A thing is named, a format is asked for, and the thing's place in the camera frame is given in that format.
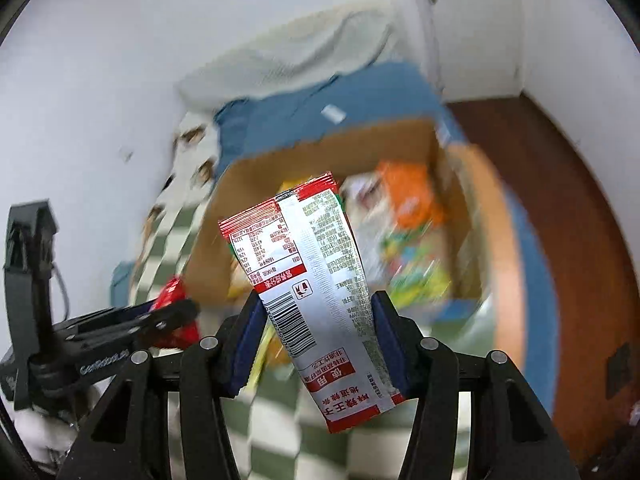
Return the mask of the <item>red triangular snack packet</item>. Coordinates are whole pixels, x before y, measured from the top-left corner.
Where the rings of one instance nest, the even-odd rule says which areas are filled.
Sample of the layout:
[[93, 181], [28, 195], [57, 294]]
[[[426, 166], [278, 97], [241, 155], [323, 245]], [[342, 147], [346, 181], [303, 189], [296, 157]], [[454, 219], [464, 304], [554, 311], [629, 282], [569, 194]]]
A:
[[154, 341], [153, 346], [164, 349], [186, 350], [191, 344], [196, 344], [200, 340], [200, 331], [198, 323], [195, 320], [188, 321], [183, 310], [174, 309], [173, 304], [187, 300], [186, 286], [183, 284], [182, 278], [174, 275], [168, 280], [164, 287], [160, 290], [157, 298], [154, 300], [151, 310], [163, 310], [169, 308], [167, 321], [170, 330], [163, 328]]

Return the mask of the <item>red white long snack packet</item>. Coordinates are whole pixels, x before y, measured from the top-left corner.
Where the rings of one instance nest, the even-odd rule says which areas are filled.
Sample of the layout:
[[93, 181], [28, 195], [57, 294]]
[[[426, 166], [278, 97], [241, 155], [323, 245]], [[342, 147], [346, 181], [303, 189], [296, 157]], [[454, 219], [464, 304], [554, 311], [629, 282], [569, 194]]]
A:
[[369, 289], [326, 172], [219, 223], [299, 377], [335, 434], [394, 408]]

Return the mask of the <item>green yellow candy bag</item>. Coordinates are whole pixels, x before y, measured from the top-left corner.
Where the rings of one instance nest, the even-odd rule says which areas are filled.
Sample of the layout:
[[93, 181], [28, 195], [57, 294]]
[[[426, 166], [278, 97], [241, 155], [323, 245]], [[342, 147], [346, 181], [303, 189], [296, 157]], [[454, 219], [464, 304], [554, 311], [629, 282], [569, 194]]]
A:
[[397, 309], [450, 297], [452, 277], [443, 228], [391, 232], [384, 238], [382, 260], [386, 290]]

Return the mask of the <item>green white checkered blanket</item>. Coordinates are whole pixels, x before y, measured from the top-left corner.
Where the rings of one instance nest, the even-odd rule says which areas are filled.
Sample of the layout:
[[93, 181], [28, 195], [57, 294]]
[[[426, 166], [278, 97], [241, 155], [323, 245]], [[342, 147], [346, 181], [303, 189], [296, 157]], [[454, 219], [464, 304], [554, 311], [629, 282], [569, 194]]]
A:
[[[181, 273], [204, 205], [154, 207], [146, 222], [130, 299], [158, 296]], [[340, 434], [330, 434], [291, 367], [264, 370], [258, 383], [222, 402], [232, 452], [244, 479], [395, 479], [405, 457], [416, 402]]]

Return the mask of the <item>brown cardboard box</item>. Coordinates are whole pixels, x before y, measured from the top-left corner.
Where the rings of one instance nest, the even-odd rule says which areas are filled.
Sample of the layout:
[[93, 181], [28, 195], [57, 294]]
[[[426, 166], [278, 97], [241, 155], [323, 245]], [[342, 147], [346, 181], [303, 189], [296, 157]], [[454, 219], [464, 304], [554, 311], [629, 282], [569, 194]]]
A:
[[459, 143], [445, 144], [428, 118], [402, 118], [345, 128], [319, 140], [240, 158], [224, 170], [203, 217], [183, 271], [186, 292], [204, 307], [226, 302], [232, 253], [218, 222], [275, 196], [285, 181], [329, 172], [337, 180], [375, 170], [382, 160], [424, 162], [446, 212], [449, 255], [454, 257], [454, 296], [484, 300], [492, 292], [491, 258], [484, 226], [472, 219], [476, 184], [462, 165]]

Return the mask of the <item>orange snack packet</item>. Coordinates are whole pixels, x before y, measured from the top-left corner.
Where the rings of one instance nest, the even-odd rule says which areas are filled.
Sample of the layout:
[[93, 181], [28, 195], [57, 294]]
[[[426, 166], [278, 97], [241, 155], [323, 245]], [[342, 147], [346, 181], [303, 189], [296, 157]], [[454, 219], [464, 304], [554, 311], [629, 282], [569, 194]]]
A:
[[425, 164], [382, 160], [376, 172], [386, 188], [399, 229], [410, 231], [444, 223], [445, 211]]

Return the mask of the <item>cream white blanket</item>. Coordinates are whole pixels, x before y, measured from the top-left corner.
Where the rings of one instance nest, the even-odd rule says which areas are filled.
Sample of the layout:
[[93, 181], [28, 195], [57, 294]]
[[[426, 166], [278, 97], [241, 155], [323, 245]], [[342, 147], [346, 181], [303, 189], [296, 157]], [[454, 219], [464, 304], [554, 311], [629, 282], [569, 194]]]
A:
[[192, 70], [176, 89], [188, 110], [216, 112], [233, 100], [296, 91], [409, 58], [404, 23], [393, 3], [363, 0], [273, 27]]

